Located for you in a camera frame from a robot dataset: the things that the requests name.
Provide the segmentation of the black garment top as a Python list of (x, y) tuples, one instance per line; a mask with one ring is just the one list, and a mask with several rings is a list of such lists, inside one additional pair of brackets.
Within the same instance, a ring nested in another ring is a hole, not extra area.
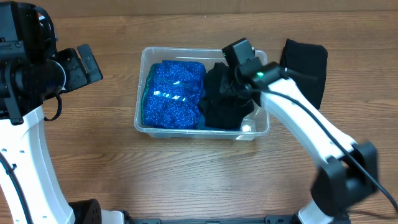
[(287, 39), (279, 62), (282, 67), (300, 73), (292, 78), (318, 110), (325, 90), (327, 60), (328, 51), (324, 46)]

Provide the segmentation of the clear plastic storage bin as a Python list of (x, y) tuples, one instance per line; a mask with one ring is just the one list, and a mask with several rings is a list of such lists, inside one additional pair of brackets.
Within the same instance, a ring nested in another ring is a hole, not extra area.
[(199, 129), (161, 129), (145, 126), (141, 120), (141, 100), (150, 68), (163, 60), (192, 61), (204, 64), (207, 70), (213, 68), (216, 62), (226, 63), (220, 49), (187, 49), (172, 47), (147, 47), (142, 51), (141, 69), (137, 87), (136, 112), (134, 116), (135, 128), (153, 138), (195, 138), (195, 139), (232, 139), (238, 141), (252, 141), (265, 136), (270, 130), (269, 113), (257, 105), (254, 111), (244, 117), (239, 131), (216, 131)]

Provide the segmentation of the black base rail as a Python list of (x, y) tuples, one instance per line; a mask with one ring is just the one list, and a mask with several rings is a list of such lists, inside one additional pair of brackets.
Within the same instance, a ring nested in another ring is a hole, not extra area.
[(296, 215), (267, 215), (264, 218), (221, 218), (161, 220), (159, 218), (134, 219), (128, 217), (128, 224), (301, 224)]

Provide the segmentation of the blue denim jeans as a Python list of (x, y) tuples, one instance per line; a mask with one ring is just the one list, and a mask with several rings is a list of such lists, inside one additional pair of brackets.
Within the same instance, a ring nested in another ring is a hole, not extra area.
[(208, 130), (208, 131), (240, 131), (240, 128), (236, 128), (236, 129), (220, 129), (220, 128), (214, 128), (211, 126), (207, 126), (206, 125), (206, 119), (204, 114), (202, 113), (202, 111), (200, 110), (200, 119), (199, 122), (197, 124), (197, 129), (201, 129), (201, 130)]

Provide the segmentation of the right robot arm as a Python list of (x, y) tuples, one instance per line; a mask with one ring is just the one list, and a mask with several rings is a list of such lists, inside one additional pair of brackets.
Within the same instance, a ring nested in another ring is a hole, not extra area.
[(266, 216), (265, 223), (349, 223), (348, 209), (376, 192), (394, 208), (397, 202), (379, 183), (379, 155), (371, 142), (357, 143), (330, 123), (301, 93), (292, 76), (277, 62), (263, 65), (254, 47), (242, 38), (222, 49), (231, 81), (244, 86), (223, 87), (224, 94), (255, 94), (259, 106), (273, 114), (301, 143), (318, 174), (310, 189), (312, 201), (293, 215)]

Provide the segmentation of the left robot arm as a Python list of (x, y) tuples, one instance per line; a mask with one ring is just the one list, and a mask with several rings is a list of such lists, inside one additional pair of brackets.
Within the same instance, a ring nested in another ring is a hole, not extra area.
[(57, 50), (45, 9), (1, 3), (1, 188), (14, 223), (127, 223), (95, 199), (65, 199), (45, 137), (43, 102), (102, 78), (89, 45)]

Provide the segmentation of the sparkly blue garment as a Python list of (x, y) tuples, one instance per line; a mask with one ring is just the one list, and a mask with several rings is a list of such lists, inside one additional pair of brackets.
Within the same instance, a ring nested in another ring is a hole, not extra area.
[(151, 65), (141, 100), (141, 122), (165, 129), (195, 129), (206, 68), (200, 62), (163, 60)]

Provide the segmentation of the black garment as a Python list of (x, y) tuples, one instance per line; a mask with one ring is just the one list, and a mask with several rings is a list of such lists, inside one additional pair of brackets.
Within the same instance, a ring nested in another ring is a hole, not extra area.
[(204, 90), (198, 103), (205, 116), (206, 125), (220, 129), (240, 128), (243, 118), (254, 111), (254, 104), (239, 105), (229, 96), (230, 69), (222, 62), (214, 67), (204, 77)]
[(318, 110), (325, 90), (327, 60), (328, 51), (324, 46), (287, 39), (279, 62), (282, 67), (300, 73), (292, 78)]

